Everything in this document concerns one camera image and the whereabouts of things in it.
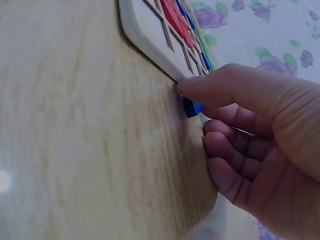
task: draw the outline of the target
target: finger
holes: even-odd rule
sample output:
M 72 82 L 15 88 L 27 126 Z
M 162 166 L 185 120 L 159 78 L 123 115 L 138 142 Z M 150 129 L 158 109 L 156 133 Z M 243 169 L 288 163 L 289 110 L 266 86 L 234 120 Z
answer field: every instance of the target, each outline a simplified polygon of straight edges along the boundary
M 220 157 L 208 161 L 208 171 L 217 190 L 232 204 L 248 211 L 249 195 L 253 183 L 238 175 L 230 165 Z
M 234 103 L 224 107 L 205 106 L 202 113 L 211 119 L 219 119 L 229 126 L 248 133 L 264 138 L 274 137 L 270 121 L 238 104 Z
M 235 150 L 221 132 L 208 133 L 204 144 L 211 157 L 223 158 L 237 174 L 250 181 L 255 180 L 262 163 Z
M 237 103 L 273 120 L 310 90 L 305 86 L 315 84 L 284 74 L 227 64 L 208 75 L 181 80 L 178 87 L 186 98 L 205 106 L 224 107 Z
M 265 159 L 269 149 L 274 145 L 271 140 L 239 131 L 217 119 L 206 121 L 203 125 L 203 132 L 205 135 L 210 132 L 222 133 L 235 150 L 248 158 L 259 161 Z

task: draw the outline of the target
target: purple flower print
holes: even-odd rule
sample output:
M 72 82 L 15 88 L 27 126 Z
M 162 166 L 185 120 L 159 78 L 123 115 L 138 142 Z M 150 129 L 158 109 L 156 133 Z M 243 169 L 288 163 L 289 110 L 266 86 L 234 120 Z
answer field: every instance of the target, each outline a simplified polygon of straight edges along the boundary
M 260 240 L 281 240 L 258 221 Z
M 235 12 L 245 9 L 245 2 L 243 0 L 235 0 L 234 3 L 232 3 L 232 9 Z
M 313 21 L 318 21 L 320 19 L 320 16 L 315 11 L 309 11 L 309 15 Z
M 263 56 L 259 60 L 260 65 L 257 66 L 257 69 L 264 69 L 271 73 L 276 74 L 285 74 L 291 76 L 297 76 L 297 70 L 294 66 L 289 63 L 283 63 L 275 56 Z
M 254 15 L 259 18 L 264 18 L 270 16 L 270 7 L 264 6 L 262 3 L 257 3 L 251 7 L 254 11 Z
M 199 26 L 204 29 L 217 29 L 227 25 L 227 12 L 220 9 L 215 10 L 209 6 L 202 5 L 194 8 L 194 15 Z
M 301 66 L 304 68 L 307 68 L 309 66 L 312 66 L 314 64 L 314 58 L 312 57 L 311 52 L 304 50 L 302 52 L 302 55 L 300 57 Z

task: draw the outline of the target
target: green leaf print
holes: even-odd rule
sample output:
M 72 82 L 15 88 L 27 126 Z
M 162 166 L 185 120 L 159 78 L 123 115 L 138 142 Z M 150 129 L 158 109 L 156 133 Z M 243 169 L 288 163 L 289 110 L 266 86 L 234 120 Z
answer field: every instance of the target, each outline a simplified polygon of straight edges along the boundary
M 270 15 L 269 16 L 264 16 L 262 19 L 265 20 L 268 23 L 270 23 L 270 20 L 271 20 Z
M 295 69 L 298 69 L 298 63 L 291 54 L 285 53 L 283 55 L 283 60 L 286 64 L 291 64 Z
M 224 12 L 229 12 L 228 10 L 228 7 L 226 5 L 224 5 L 223 3 L 221 2 L 217 2 L 216 5 L 215 5 L 215 8 L 218 9 L 218 10 L 222 10 Z
M 192 1 L 191 2 L 191 6 L 192 7 L 198 7 L 198 6 L 203 6 L 203 5 L 205 5 L 202 1 Z
M 301 46 L 301 44 L 298 42 L 298 41 L 295 41 L 295 40 L 290 40 L 290 43 L 292 46 L 298 48 Z
M 318 36 L 315 34 L 315 33 L 312 33 L 312 37 L 314 38 L 314 40 L 317 40 L 318 41 Z
M 259 58 L 262 58 L 264 56 L 271 56 L 270 51 L 264 47 L 256 47 L 254 52 Z
M 251 0 L 251 7 L 254 5 L 257 5 L 259 3 L 259 0 Z
M 206 41 L 206 44 L 208 44 L 209 46 L 214 47 L 217 44 L 217 39 L 209 34 L 204 35 L 204 39 Z

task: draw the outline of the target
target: wooden table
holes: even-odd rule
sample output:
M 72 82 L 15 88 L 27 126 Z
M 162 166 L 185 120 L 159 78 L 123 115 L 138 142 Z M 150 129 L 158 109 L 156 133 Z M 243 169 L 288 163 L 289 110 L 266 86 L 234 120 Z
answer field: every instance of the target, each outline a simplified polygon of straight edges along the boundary
M 0 1 L 2 240 L 182 239 L 213 208 L 202 130 L 115 0 Z

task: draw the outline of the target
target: hand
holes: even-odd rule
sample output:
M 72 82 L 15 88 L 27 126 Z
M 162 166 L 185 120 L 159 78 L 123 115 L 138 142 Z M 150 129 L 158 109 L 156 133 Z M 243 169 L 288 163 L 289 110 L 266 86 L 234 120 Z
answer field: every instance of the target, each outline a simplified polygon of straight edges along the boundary
M 320 85 L 227 64 L 178 87 L 212 119 L 203 131 L 218 191 L 281 238 L 319 240 Z

